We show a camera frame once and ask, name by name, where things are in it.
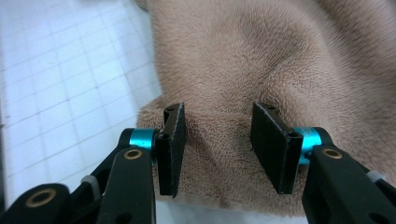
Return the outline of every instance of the fuzzy fabric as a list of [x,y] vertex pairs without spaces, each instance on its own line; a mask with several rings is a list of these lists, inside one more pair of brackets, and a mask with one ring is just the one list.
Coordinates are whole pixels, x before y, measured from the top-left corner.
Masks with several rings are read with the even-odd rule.
[[161,127],[163,109],[185,103],[175,201],[304,213],[306,169],[295,194],[277,195],[252,151],[254,101],[277,106],[290,127],[325,128],[396,184],[395,2],[152,0],[148,11],[163,95],[141,109],[137,126]]

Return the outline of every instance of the white surface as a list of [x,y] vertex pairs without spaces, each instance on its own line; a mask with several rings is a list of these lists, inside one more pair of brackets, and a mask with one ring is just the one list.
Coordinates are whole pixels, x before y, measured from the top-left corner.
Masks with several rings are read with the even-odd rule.
[[[26,190],[74,190],[161,94],[149,15],[130,0],[3,0],[1,104],[7,206]],[[157,203],[164,223],[306,223]]]

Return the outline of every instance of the brown towel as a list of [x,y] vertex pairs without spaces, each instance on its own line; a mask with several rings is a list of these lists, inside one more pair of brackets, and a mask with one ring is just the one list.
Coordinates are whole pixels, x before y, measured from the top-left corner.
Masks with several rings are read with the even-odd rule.
[[177,202],[299,216],[276,195],[249,142],[253,101],[293,126],[325,128],[396,184],[396,6],[387,0],[152,0],[163,96],[139,127],[184,102],[188,144]]

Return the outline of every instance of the teal tape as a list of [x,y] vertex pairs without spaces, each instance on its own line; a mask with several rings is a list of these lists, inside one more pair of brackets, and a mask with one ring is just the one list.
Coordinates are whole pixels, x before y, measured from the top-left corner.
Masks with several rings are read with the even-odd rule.
[[134,129],[129,139],[129,146],[135,145],[151,151],[154,132],[155,129]]
[[307,165],[309,164],[309,159],[304,155],[306,152],[311,151],[314,146],[320,146],[322,144],[320,135],[317,130],[312,127],[296,127],[293,129],[304,137],[299,163],[300,165]]

